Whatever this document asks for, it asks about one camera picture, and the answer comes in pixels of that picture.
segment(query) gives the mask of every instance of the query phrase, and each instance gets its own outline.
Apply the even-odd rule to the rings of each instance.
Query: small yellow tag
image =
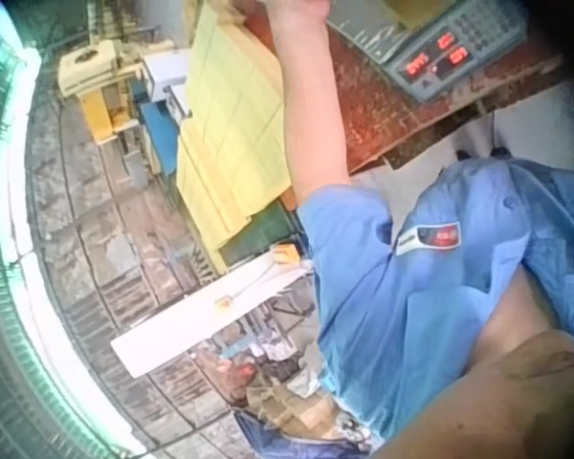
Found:
[[[275,262],[279,265],[299,263],[300,256],[294,244],[280,244],[272,248]]]

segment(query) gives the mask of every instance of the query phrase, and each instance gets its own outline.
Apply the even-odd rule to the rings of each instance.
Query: red led display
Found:
[[[463,46],[460,46],[455,51],[449,54],[449,60],[453,65],[459,64],[466,57],[468,57],[468,50],[466,50],[466,48]]]
[[[407,64],[406,71],[411,77],[414,77],[428,62],[430,62],[430,57],[425,53],[421,53]]]
[[[440,38],[436,40],[436,44],[440,50],[444,51],[449,48],[455,41],[455,37],[452,33],[446,32],[443,33]]]

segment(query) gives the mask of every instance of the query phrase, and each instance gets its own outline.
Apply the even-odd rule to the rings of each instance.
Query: person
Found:
[[[574,361],[574,173],[509,158],[455,163],[392,243],[386,203],[349,179],[330,7],[266,1],[283,77],[286,160],[315,264],[323,385],[405,457],[421,430],[437,429],[427,449],[414,451],[445,445],[442,420],[460,409],[473,422],[485,410],[496,414],[474,432],[501,440],[501,450],[517,448],[537,404],[574,394],[573,370],[556,377],[563,392],[541,389],[521,406],[519,396],[537,383],[501,377],[520,364],[537,374],[561,366],[561,356]],[[473,407],[461,406],[462,397]],[[474,408],[481,397],[503,411]],[[519,425],[504,438],[501,423]]]

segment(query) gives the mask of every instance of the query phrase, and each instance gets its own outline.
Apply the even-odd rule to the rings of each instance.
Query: white box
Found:
[[[176,125],[180,126],[184,119],[191,116],[191,108],[185,94],[185,83],[168,86],[167,92],[166,107]]]
[[[165,100],[166,89],[183,84],[189,72],[189,50],[173,50],[143,58],[143,80],[152,102]]]

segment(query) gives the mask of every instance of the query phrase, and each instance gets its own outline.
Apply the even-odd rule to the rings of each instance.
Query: shirt button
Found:
[[[505,198],[504,206],[509,209],[513,209],[517,206],[517,200],[515,198]]]

